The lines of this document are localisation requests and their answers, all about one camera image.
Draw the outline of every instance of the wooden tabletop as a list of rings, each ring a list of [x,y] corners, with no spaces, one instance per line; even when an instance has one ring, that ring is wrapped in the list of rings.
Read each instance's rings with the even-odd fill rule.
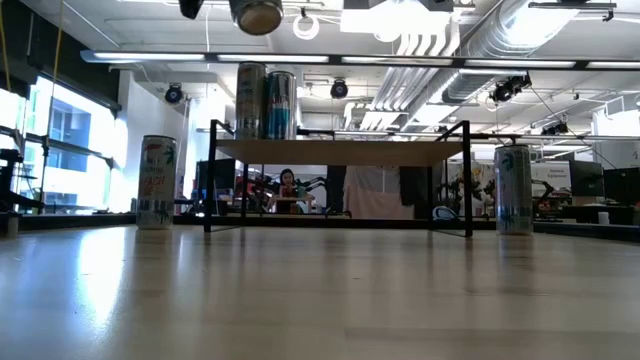
[[[459,142],[352,140],[218,140],[218,150],[245,164],[431,166],[462,151]]]

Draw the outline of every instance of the aluminum can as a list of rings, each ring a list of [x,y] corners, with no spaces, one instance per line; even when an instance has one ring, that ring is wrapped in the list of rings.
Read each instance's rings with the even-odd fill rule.
[[[139,229],[169,229],[173,224],[176,156],[176,139],[160,135],[142,139],[136,210]]]
[[[530,235],[533,231],[533,204],[529,147],[499,147],[494,160],[498,232],[503,235]]]
[[[264,133],[267,67],[243,62],[238,67],[235,138],[260,139]]]
[[[274,71],[267,80],[267,125],[265,137],[294,139],[296,132],[296,77],[286,71]]]

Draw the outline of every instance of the silver duct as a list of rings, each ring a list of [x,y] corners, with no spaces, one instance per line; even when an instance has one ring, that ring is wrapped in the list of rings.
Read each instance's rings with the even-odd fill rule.
[[[484,25],[460,49],[465,57],[528,57],[556,36],[577,14],[577,10],[529,9],[532,0],[505,0]],[[425,102],[462,104],[494,81],[493,75],[462,74],[459,70],[441,70],[429,82],[426,91],[409,108],[409,118],[425,109]],[[451,112],[458,107],[452,106]],[[438,111],[440,121],[442,111]]]

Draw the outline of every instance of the person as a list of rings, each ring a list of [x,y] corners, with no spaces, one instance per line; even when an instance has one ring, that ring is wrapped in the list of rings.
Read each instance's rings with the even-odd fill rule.
[[[291,201],[275,201],[278,198],[297,198],[298,189],[295,185],[295,175],[291,169],[284,169],[280,173],[280,190],[279,195],[271,198],[270,205],[274,202],[276,204],[276,213],[278,214],[290,214],[291,206],[297,204],[297,200]],[[307,194],[306,197],[309,200],[313,200],[313,195]]]

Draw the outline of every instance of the ceiling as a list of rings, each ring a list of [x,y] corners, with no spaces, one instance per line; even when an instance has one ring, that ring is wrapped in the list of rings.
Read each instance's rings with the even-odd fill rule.
[[[22,0],[40,15],[54,24],[58,23],[59,3],[53,0]],[[285,22],[268,36],[254,37],[240,31],[231,21],[228,8],[203,8],[194,21],[183,18],[175,6],[162,3],[137,3],[118,0],[65,0],[63,29],[92,49],[98,50],[148,50],[148,51],[206,51],[206,26],[208,18],[209,47],[216,52],[278,52],[278,53],[345,53],[345,54],[392,54],[399,41],[384,43],[370,34],[340,32],[340,26],[321,21],[320,32],[313,40],[302,40],[292,32],[294,16],[286,16]],[[497,0],[475,0],[476,10],[466,14],[462,21],[464,34],[486,13]],[[640,59],[640,43],[630,36],[640,31],[640,1],[616,0],[616,18],[602,22],[602,13],[580,14],[565,26],[560,33],[540,48],[534,56],[575,58],[626,58]],[[325,2],[322,14],[339,16],[342,1]],[[297,10],[286,9],[287,15]],[[102,34],[92,28],[80,15],[91,22]],[[329,67],[329,66],[280,66],[293,71],[298,79],[311,83],[311,96],[302,100],[303,112],[335,113],[342,115],[346,101],[331,100],[329,89],[333,78],[344,77],[350,86],[349,96],[371,98],[382,84],[386,68]],[[235,92],[235,65],[211,64],[165,64],[148,65],[147,71],[155,74],[215,73],[224,85]],[[621,90],[640,91],[640,74],[594,73],[569,71],[536,71],[531,73],[534,88],[549,108],[559,111],[573,107],[571,126],[576,132],[590,130],[589,107],[582,110],[576,105],[588,99],[607,99],[604,96]],[[203,93],[206,84],[191,84],[194,93]],[[580,100],[574,94],[580,93]],[[476,131],[488,131],[496,124],[500,129],[523,131],[534,121],[550,116],[549,109],[531,91],[519,95],[517,103],[509,103],[494,110],[492,103],[485,105],[486,93],[471,101],[478,105],[465,106],[453,116],[471,120]]]

